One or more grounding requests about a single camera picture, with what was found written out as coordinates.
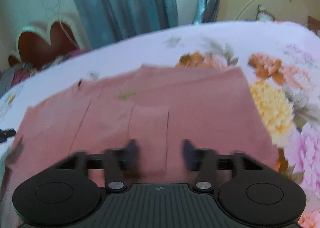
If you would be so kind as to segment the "pink knit sweater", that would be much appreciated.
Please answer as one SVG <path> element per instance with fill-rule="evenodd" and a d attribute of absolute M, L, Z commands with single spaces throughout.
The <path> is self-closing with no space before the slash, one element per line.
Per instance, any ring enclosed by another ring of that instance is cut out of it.
<path fill-rule="evenodd" d="M 267 166 L 278 153 L 240 68 L 152 68 L 111 79 L 79 81 L 29 107 L 6 162 L 1 227 L 17 227 L 15 188 L 77 151 L 98 154 L 139 145 L 144 182 L 184 182 L 182 141 L 221 154 L 243 151 Z"/>

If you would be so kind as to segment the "pile of clothes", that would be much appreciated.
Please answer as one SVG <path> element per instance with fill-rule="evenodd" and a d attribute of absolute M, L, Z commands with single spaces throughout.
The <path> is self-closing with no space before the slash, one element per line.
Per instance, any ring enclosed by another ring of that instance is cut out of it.
<path fill-rule="evenodd" d="M 1 72 L 1 97 L 13 86 L 16 86 L 27 78 L 32 77 L 36 73 L 56 66 L 68 59 L 80 56 L 86 52 L 87 50 L 85 49 L 77 49 L 69 52 L 66 55 L 59 55 L 55 60 L 47 62 L 44 66 L 41 66 L 40 69 L 33 67 L 32 64 L 27 62 L 24 62 L 22 64 L 18 63 L 15 66 L 6 69 L 4 72 Z"/>

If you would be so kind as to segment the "red heart-shaped headboard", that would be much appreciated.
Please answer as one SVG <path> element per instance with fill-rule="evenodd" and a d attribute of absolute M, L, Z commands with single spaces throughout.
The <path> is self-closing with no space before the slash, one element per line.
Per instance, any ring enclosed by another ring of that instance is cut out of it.
<path fill-rule="evenodd" d="M 72 13 L 63 13 L 48 22 L 32 22 L 17 33 L 8 64 L 29 63 L 40 69 L 60 55 L 90 49 L 85 30 Z"/>

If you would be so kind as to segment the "floral white bed sheet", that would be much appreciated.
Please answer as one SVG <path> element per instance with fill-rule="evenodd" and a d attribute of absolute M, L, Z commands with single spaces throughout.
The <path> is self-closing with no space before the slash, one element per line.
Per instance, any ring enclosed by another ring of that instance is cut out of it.
<path fill-rule="evenodd" d="M 319 227 L 319 37 L 291 22 L 220 22 L 163 30 L 68 59 L 14 87 L 1 99 L 1 129 L 16 131 L 1 142 L 1 199 L 9 175 L 6 162 L 29 107 L 79 81 L 111 79 L 143 66 L 218 72 L 240 68 L 277 149 L 276 166 L 269 167 L 306 195 L 298 225 L 289 227 Z M 91 216 L 68 227 L 247 227 L 225 217 L 213 197 L 190 189 L 197 173 L 188 171 L 184 160 L 189 174 L 184 182 L 141 181 L 138 163 L 139 151 L 124 173 L 127 191 L 107 195 Z M 20 220 L 17 227 L 34 226 Z"/>

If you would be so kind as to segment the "teal blue curtain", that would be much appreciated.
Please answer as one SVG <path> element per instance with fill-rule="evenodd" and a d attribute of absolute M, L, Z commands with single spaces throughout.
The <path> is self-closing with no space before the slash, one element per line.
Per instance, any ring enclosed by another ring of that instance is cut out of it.
<path fill-rule="evenodd" d="M 176 27 L 176 0 L 74 0 L 93 49 Z"/>

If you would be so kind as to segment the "patterned pillow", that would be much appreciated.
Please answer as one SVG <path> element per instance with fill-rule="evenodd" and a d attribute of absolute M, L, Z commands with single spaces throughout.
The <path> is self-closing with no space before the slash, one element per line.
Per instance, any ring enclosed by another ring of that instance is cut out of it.
<path fill-rule="evenodd" d="M 273 14 L 271 14 L 264 6 L 259 5 L 257 7 L 256 20 L 261 22 L 274 22 L 276 21 L 276 17 Z"/>

